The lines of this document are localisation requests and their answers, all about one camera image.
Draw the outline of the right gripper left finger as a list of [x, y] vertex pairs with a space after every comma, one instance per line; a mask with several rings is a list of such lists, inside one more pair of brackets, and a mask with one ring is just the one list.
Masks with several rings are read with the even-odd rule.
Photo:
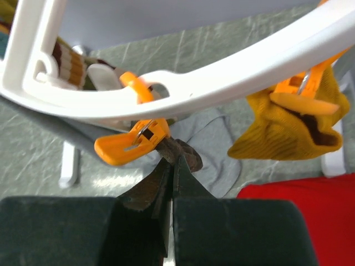
[[171, 167], [164, 160], [118, 197], [1, 200], [2, 265], [162, 265]]

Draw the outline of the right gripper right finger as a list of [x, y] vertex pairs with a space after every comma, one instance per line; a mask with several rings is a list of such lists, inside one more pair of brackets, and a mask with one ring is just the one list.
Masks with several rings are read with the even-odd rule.
[[290, 201], [214, 197], [184, 157], [174, 167], [177, 265], [317, 265], [305, 220]]

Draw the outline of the brown knit sock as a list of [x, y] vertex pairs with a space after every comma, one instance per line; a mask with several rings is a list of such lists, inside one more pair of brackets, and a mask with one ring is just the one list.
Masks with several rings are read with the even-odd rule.
[[164, 138], [155, 150], [171, 165], [177, 163], [179, 158], [184, 156], [191, 172], [197, 172], [203, 167], [202, 158], [198, 152], [183, 140], [172, 137]]

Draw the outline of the white clip sock hanger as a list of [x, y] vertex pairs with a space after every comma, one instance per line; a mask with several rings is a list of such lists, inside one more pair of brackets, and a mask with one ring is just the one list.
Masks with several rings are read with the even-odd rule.
[[52, 51], [65, 1], [19, 1], [1, 61], [1, 95], [26, 108], [76, 120], [173, 117], [243, 98], [300, 73], [354, 44], [354, 2], [328, 1], [227, 58], [177, 74], [146, 73], [169, 97], [137, 104], [131, 88], [76, 91], [58, 79]]

